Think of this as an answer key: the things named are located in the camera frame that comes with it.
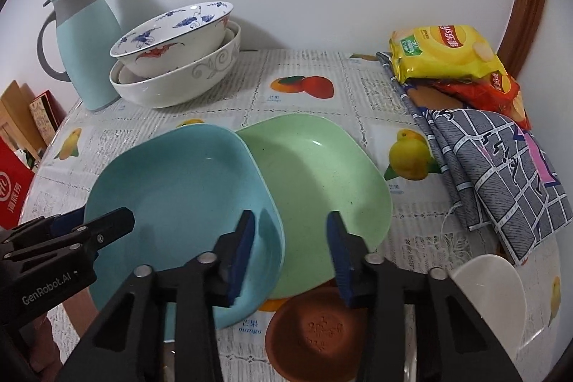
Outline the person's hand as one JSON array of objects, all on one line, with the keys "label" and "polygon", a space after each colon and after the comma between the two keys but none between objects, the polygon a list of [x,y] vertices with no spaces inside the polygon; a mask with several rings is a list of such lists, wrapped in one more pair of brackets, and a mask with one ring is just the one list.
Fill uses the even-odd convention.
[{"label": "person's hand", "polygon": [[[65,300],[63,307],[79,337],[86,333],[98,314],[88,289]],[[34,340],[29,364],[39,374],[42,381],[55,381],[62,363],[59,349],[53,340],[52,324],[48,314],[45,313],[36,318],[33,321],[33,329]]]}]

